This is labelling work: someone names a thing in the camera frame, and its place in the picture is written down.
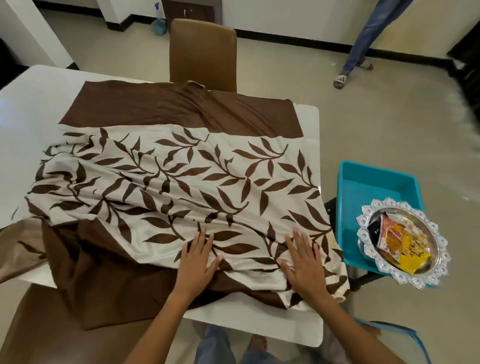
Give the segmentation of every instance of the decorative silver plate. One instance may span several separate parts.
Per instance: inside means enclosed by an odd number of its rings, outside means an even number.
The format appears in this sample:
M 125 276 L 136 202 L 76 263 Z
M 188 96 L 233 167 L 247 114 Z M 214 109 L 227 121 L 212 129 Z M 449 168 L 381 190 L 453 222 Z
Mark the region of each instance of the decorative silver plate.
M 429 221 L 423 211 L 412 208 L 407 202 L 396 202 L 392 198 L 387 198 L 383 201 L 373 200 L 369 206 L 362 206 L 361 210 L 363 215 L 357 217 L 357 222 L 360 225 L 360 229 L 357 232 L 359 248 L 366 256 L 375 260 L 379 271 L 391 274 L 398 284 L 408 282 L 419 290 L 427 284 L 438 286 L 440 277 L 448 275 L 447 264 L 452 260 L 446 248 L 448 242 L 438 232 L 438 225 Z M 430 244 L 428 250 L 431 260 L 419 273 L 411 275 L 404 272 L 387 261 L 377 251 L 376 244 L 370 239 L 367 227 L 382 212 L 408 218 L 427 235 Z

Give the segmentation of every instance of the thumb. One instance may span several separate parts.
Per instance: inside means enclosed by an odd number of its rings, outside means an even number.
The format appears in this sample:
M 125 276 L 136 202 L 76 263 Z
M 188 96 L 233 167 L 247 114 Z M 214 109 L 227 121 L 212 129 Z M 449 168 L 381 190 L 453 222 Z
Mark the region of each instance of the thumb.
M 220 265 L 220 263 L 222 262 L 222 260 L 223 260 L 223 256 L 222 256 L 222 255 L 217 256 L 217 257 L 213 260 L 212 264 L 210 264 L 210 266 L 207 268 L 207 270 L 206 270 L 206 275 L 207 275 L 207 277 L 208 277 L 208 281 L 211 281 L 211 280 L 212 280 L 213 275 L 214 275 L 214 273 L 216 272 L 216 270 L 217 270 L 218 266 Z
M 282 269 L 283 273 L 285 273 L 285 275 L 287 276 L 288 281 L 290 283 L 293 283 L 293 281 L 295 280 L 295 274 L 293 273 L 291 268 L 288 266 L 286 260 L 279 258 L 276 260 L 276 262 L 280 266 L 280 269 Z

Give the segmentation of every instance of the white table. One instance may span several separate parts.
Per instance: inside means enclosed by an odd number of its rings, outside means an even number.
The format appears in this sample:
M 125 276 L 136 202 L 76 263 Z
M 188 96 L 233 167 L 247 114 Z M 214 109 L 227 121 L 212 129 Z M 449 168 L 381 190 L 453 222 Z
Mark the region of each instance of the white table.
M 85 81 L 144 81 L 103 74 L 34 66 L 0 91 L 0 227 L 10 224 L 13 211 L 29 191 L 52 130 L 65 115 Z M 306 143 L 318 145 L 319 113 L 313 106 L 295 105 Z M 320 180 L 320 156 L 314 177 Z M 55 287 L 48 264 L 19 279 Z M 281 310 L 243 293 L 187 311 L 186 318 L 258 335 L 319 346 L 323 321 L 314 312 Z

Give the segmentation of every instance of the jeans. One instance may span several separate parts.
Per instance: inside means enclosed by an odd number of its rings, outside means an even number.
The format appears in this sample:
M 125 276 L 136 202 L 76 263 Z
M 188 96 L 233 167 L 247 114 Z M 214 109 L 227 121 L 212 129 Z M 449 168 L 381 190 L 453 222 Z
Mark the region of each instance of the jeans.
M 377 37 L 403 14 L 413 0 L 379 0 L 348 55 L 342 74 L 349 74 L 367 54 Z
M 276 357 L 260 350 L 247 350 L 240 364 L 281 364 Z M 208 325 L 205 338 L 200 342 L 194 364 L 236 364 L 230 340 L 224 329 Z

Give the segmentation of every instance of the blue plastic basin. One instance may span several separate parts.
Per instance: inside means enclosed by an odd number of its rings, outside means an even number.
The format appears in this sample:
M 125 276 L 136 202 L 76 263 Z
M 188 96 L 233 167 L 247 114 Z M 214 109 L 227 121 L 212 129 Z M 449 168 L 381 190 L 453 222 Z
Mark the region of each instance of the blue plastic basin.
M 356 218 L 361 207 L 374 198 L 406 201 L 413 208 L 424 210 L 420 185 L 414 176 L 344 160 L 337 179 L 336 238 L 343 250 L 345 263 L 370 272 L 380 272 L 375 261 L 366 257 L 358 247 Z

